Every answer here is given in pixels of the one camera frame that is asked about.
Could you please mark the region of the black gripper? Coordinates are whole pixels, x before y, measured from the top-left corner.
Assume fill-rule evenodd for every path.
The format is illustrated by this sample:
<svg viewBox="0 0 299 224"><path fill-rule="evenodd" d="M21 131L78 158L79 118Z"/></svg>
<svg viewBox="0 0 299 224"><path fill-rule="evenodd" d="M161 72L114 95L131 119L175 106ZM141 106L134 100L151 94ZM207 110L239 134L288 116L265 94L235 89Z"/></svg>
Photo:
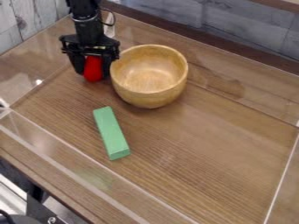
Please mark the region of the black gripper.
<svg viewBox="0 0 299 224"><path fill-rule="evenodd" d="M103 76L110 76L111 64L119 59L121 42L103 35L97 44L82 44L77 34L62 35L62 52L70 56L70 62L78 74L83 74L86 56L99 56L102 59Z"/></svg>

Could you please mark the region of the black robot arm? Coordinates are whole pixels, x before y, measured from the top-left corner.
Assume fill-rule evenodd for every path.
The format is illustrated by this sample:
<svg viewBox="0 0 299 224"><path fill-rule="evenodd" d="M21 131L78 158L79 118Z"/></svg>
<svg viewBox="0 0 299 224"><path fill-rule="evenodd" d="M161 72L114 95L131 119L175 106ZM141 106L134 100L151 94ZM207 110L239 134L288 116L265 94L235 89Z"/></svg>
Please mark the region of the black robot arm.
<svg viewBox="0 0 299 224"><path fill-rule="evenodd" d="M89 81L110 76L110 68L121 56L121 42L105 33L105 26L114 26L102 19L102 0L66 0L75 34L62 35L62 52L69 55L75 72Z"/></svg>

